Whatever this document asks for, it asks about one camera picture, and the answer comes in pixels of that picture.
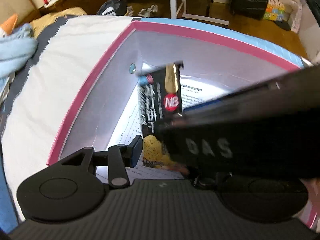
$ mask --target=bed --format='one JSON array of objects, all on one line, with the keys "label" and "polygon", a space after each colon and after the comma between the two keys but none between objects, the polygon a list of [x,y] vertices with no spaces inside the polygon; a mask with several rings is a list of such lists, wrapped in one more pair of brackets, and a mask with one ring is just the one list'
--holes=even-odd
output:
[{"label": "bed", "polygon": [[[139,73],[144,65],[183,59],[186,79],[225,92],[310,65],[271,42],[181,19],[66,16],[37,39],[3,104],[0,227],[6,232],[24,220],[16,199],[24,179],[82,147],[105,150],[112,141],[137,83],[132,63]],[[301,219],[311,228],[317,212],[311,200],[307,205]]]}]

